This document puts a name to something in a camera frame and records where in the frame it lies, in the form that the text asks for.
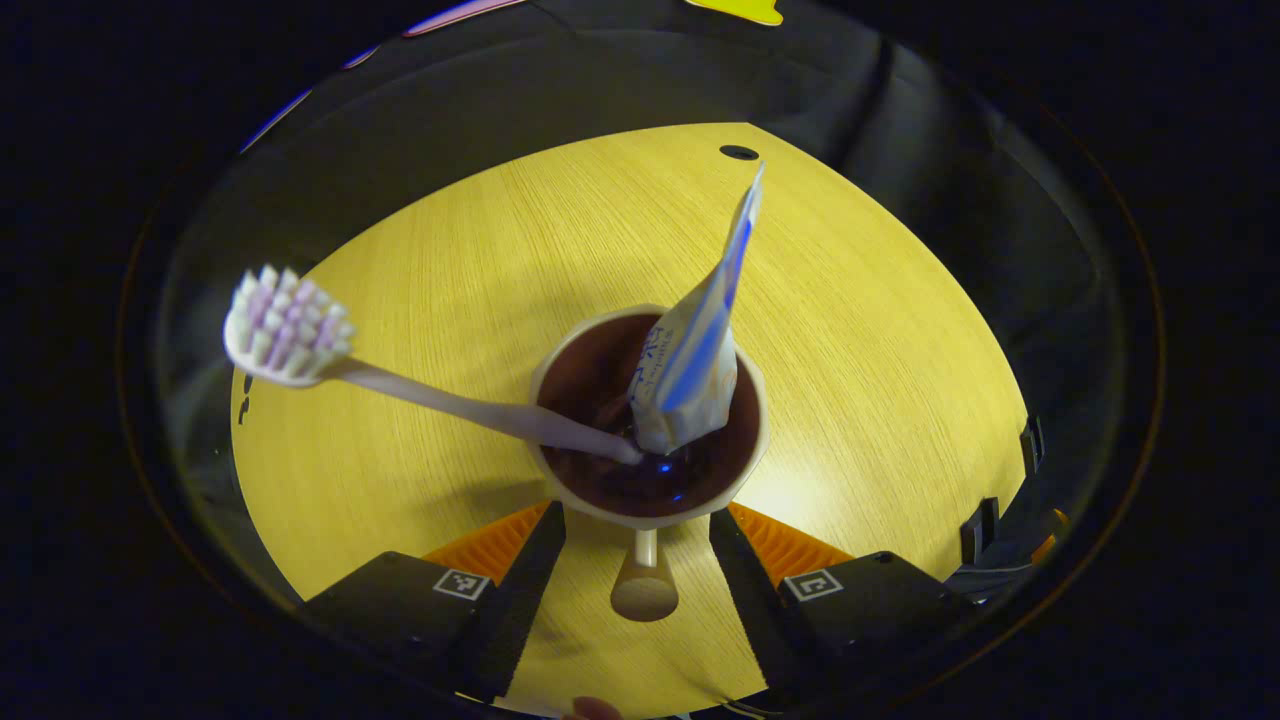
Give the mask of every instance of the yellow wood grain surface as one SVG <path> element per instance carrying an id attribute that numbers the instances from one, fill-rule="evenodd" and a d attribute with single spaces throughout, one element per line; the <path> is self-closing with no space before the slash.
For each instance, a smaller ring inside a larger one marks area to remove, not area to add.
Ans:
<path id="1" fill-rule="evenodd" d="M 310 277 L 351 307 L 356 355 L 451 392 L 522 402 L 579 320 L 671 305 L 718 260 L 756 164 L 760 220 L 733 309 L 764 373 L 772 445 L 737 501 L 855 556 L 891 550 L 936 578 L 959 525 L 1023 479 L 1027 411 L 986 322 L 890 213 L 748 124 L 694 124 L 547 150 L 445 187 L 369 228 Z M 253 523 L 310 598 L 375 555 L 422 555 L 549 493 L 525 446 L 342 383 L 257 382 L 236 466 Z M 764 688 L 700 518 L 662 530 L 680 585 L 669 618 L 609 609 L 630 532 L 567 514 L 511 691 L 556 715 L 577 694 L 626 717 Z"/>

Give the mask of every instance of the toothbrush head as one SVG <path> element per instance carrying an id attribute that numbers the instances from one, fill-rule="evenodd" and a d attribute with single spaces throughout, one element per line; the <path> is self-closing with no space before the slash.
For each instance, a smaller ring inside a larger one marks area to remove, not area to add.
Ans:
<path id="1" fill-rule="evenodd" d="M 351 352 L 356 328 L 347 309 L 297 273 L 264 265 L 244 272 L 223 323 L 223 345 L 246 373 L 287 387 L 311 387 Z"/>

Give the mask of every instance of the cup rim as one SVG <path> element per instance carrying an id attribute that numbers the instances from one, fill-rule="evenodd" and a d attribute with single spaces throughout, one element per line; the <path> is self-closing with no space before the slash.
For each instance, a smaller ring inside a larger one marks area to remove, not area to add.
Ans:
<path id="1" fill-rule="evenodd" d="M 669 307 L 663 307 L 662 305 L 652 305 L 652 304 L 634 305 L 631 307 L 623 307 L 621 310 L 614 310 L 612 313 L 604 313 L 603 315 L 588 318 L 577 323 L 576 325 L 573 325 L 572 329 L 568 331 L 564 338 L 561 340 L 556 345 L 556 347 L 547 354 L 543 361 L 534 370 L 532 383 L 530 384 L 529 401 L 535 405 L 538 404 L 538 392 L 543 387 L 543 379 L 547 377 L 547 370 L 550 369 L 552 363 L 554 363 L 559 357 L 561 352 L 563 352 L 564 348 L 570 346 L 570 343 L 577 340 L 586 331 L 596 325 L 602 325 L 609 320 L 616 320 L 618 318 L 628 318 L 631 315 L 646 315 L 646 314 L 662 315 L 667 310 L 669 310 Z M 529 446 L 529 450 L 534 456 L 534 462 L 538 465 L 538 469 L 541 470 L 543 475 L 545 475 L 552 482 L 552 486 L 556 488 L 556 495 L 561 498 L 561 501 L 564 505 L 575 510 L 586 512 L 588 515 L 600 518 L 603 520 L 609 520 L 611 523 L 617 523 L 620 525 L 625 525 L 627 528 L 632 528 L 636 530 L 652 530 L 657 528 L 666 528 L 669 525 L 678 525 L 685 520 L 690 520 L 700 515 L 708 515 L 710 512 L 727 507 L 730 501 L 732 501 L 733 497 L 737 495 L 739 489 L 742 488 L 742 484 L 746 482 L 746 479 L 751 477 L 751 473 L 755 470 L 755 466 L 760 462 L 760 459 L 764 456 L 764 451 L 769 446 L 769 413 L 768 413 L 769 401 L 764 391 L 764 374 L 760 373 L 760 369 L 746 355 L 746 352 L 742 351 L 741 346 L 739 346 L 736 341 L 733 342 L 733 352 L 735 355 L 737 355 L 739 361 L 742 363 L 742 368 L 746 370 L 746 374 L 751 378 L 751 384 L 755 387 L 755 398 L 756 398 L 756 405 L 759 406 L 760 424 L 755 434 L 755 448 L 751 451 L 751 456 L 748 457 L 746 465 L 742 468 L 742 471 L 739 473 L 739 477 L 733 480 L 732 484 L 730 484 L 727 488 L 724 488 L 716 497 L 708 500 L 707 502 L 696 507 L 685 510 L 684 512 L 677 512 L 675 515 L 663 515 L 660 518 L 637 518 L 635 515 L 622 515 L 591 505 L 590 502 L 586 502 L 585 500 L 575 495 L 571 489 L 568 489 L 564 486 L 564 483 L 561 482 L 558 477 L 556 477 L 556 473 L 552 471 L 550 465 L 547 462 L 547 457 L 543 455 L 541 446 L 539 446 L 536 442 L 529 442 L 526 445 Z"/>

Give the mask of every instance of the toothbrush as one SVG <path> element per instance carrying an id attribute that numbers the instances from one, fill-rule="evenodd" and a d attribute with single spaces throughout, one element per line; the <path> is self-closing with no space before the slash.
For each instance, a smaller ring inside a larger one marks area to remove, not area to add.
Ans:
<path id="1" fill-rule="evenodd" d="M 351 357 L 356 328 L 347 309 L 285 268 L 244 273 L 223 323 L 227 355 L 250 375 L 293 388 L 346 380 L 512 437 L 579 450 L 635 465 L 643 454 L 626 439 L 539 405 L 483 402 L 444 392 Z"/>

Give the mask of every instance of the black background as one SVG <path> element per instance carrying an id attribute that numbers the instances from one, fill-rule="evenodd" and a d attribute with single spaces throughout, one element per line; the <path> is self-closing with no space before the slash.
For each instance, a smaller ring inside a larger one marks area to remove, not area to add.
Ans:
<path id="1" fill-rule="evenodd" d="M 32 364 L 13 375 L 8 407 L 20 462 L 10 507 L 32 533 L 9 548 L 10 566 L 29 566 L 33 616 L 14 618 L 29 634 L 10 634 L 8 655 L 32 656 L 33 673 L 17 675 L 31 716 L 434 715 L 210 592 L 127 471 L 111 347 L 147 208 L 197 137 L 248 137 L 246 118 L 270 117 L 431 14 L 402 0 L 264 5 L 19 10 L 10 269 L 23 334 L 10 354 Z M 1261 520 L 1275 507 L 1263 441 L 1276 334 L 1266 254 L 1277 252 L 1263 229 L 1276 196 L 1263 33 L 1280 18 L 1262 3 L 959 5 L 851 10 L 945 64 L 997 64 L 1093 151 L 1151 246 L 1169 382 L 1157 454 L 1097 561 L 1030 626 L 901 714 L 1262 716 L 1263 678 L 1275 678 Z"/>

